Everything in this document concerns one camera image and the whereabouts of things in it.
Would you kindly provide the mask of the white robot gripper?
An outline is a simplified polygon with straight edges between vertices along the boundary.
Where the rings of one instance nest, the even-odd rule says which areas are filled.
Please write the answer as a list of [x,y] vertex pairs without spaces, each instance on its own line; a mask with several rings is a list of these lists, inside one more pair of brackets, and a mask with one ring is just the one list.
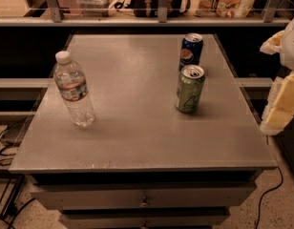
[[[284,31],[278,31],[262,43],[260,51],[280,53],[281,64],[294,70],[294,18]],[[276,77],[271,85],[267,105],[262,113],[260,130],[265,135],[277,135],[294,117],[294,73]]]

